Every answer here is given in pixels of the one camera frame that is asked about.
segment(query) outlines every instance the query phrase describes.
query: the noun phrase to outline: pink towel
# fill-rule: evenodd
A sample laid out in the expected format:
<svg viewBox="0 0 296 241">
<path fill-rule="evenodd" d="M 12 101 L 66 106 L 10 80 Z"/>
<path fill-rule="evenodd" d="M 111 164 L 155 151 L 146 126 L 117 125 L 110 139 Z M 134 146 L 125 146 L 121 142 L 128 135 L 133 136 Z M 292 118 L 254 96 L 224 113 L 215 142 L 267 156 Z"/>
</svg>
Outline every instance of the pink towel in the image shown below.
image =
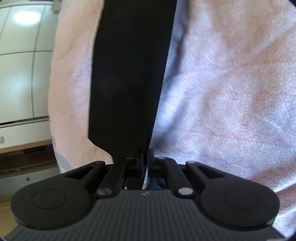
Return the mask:
<svg viewBox="0 0 296 241">
<path fill-rule="evenodd" d="M 112 158 L 87 139 L 102 0 L 64 0 L 49 90 L 61 171 Z M 296 227 L 296 8 L 287 0 L 178 0 L 151 147 L 273 189 Z"/>
</svg>

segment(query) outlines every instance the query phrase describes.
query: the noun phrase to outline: white cabinet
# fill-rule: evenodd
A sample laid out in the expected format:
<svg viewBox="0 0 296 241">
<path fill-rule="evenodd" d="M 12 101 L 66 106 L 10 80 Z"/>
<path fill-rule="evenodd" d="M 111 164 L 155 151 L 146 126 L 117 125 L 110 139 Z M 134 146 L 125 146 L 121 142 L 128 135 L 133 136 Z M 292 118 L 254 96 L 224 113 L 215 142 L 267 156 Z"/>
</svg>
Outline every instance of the white cabinet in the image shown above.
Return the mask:
<svg viewBox="0 0 296 241">
<path fill-rule="evenodd" d="M 33 53 L 0 56 L 0 123 L 33 118 Z"/>
<path fill-rule="evenodd" d="M 54 38 L 57 28 L 58 15 L 54 14 L 51 6 L 45 6 L 45 13 L 40 25 L 39 36 L 37 38 L 37 51 L 48 51 L 54 48 Z"/>
<path fill-rule="evenodd" d="M 1 148 L 50 140 L 49 121 L 1 127 L 0 136 L 3 136 L 5 140 L 3 144 L 0 144 L 0 153 L 2 153 Z"/>
<path fill-rule="evenodd" d="M 9 7 L 0 9 L 0 37 L 1 37 L 1 30 L 3 27 L 4 21 L 7 17 L 8 11 L 9 11 Z"/>
<path fill-rule="evenodd" d="M 52 52 L 36 52 L 33 71 L 34 117 L 47 116 L 47 92 L 49 88 Z"/>
<path fill-rule="evenodd" d="M 11 7 L 0 41 L 0 55 L 33 51 L 44 5 Z"/>
</svg>

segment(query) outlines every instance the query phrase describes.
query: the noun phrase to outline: metal pin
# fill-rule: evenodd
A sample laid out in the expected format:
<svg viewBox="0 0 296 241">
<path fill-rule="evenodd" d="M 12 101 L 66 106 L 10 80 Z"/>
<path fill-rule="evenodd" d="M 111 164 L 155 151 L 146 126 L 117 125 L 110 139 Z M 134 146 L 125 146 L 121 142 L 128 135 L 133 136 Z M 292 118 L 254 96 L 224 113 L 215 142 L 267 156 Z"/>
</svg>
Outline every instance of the metal pin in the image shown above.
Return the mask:
<svg viewBox="0 0 296 241">
<path fill-rule="evenodd" d="M 98 194 L 102 196 L 110 195 L 112 193 L 112 190 L 110 188 L 101 188 L 97 191 Z"/>
<path fill-rule="evenodd" d="M 190 195 L 193 193 L 193 190 L 191 188 L 180 188 L 178 190 L 178 193 L 180 193 L 181 195 Z"/>
</svg>

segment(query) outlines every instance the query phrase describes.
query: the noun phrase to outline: white wall panel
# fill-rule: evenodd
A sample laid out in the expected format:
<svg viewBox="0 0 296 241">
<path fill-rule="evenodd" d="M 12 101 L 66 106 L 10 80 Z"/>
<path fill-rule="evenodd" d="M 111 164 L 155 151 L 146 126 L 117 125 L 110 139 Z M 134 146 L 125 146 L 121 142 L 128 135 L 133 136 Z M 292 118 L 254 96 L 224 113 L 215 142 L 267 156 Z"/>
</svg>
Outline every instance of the white wall panel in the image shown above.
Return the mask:
<svg viewBox="0 0 296 241">
<path fill-rule="evenodd" d="M 47 94 L 49 88 L 52 52 L 36 52 L 33 72 L 34 116 L 48 116 Z"/>
<path fill-rule="evenodd" d="M 32 61 L 33 53 L 0 56 L 0 123 L 33 117 Z"/>
<path fill-rule="evenodd" d="M 33 51 L 41 6 L 12 7 L 0 40 L 0 54 Z"/>
<path fill-rule="evenodd" d="M 46 6 L 45 9 L 37 41 L 37 51 L 53 50 L 54 48 L 58 15 L 54 14 L 51 8 L 51 6 Z"/>
<path fill-rule="evenodd" d="M 8 11 L 9 11 L 9 7 L 0 9 L 0 33 L 2 30 L 5 18 L 7 17 Z"/>
</svg>

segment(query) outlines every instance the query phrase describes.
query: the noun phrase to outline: circular pad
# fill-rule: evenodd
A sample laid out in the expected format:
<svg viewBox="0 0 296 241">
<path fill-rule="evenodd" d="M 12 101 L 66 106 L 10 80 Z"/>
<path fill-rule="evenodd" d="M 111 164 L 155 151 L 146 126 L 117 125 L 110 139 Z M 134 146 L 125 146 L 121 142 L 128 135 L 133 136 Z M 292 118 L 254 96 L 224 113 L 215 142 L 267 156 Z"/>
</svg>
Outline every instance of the circular pad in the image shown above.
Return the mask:
<svg viewBox="0 0 296 241">
<path fill-rule="evenodd" d="M 56 176 L 15 193 L 11 209 L 17 222 L 31 229 L 50 230 L 70 225 L 89 210 L 91 199 L 80 180 Z"/>
<path fill-rule="evenodd" d="M 259 197 L 252 191 L 245 189 L 231 190 L 225 195 L 225 201 L 230 206 L 248 209 L 254 207 L 259 202 Z"/>
<path fill-rule="evenodd" d="M 53 209 L 64 204 L 66 195 L 54 189 L 42 190 L 35 193 L 32 197 L 32 203 L 41 209 Z"/>
</svg>

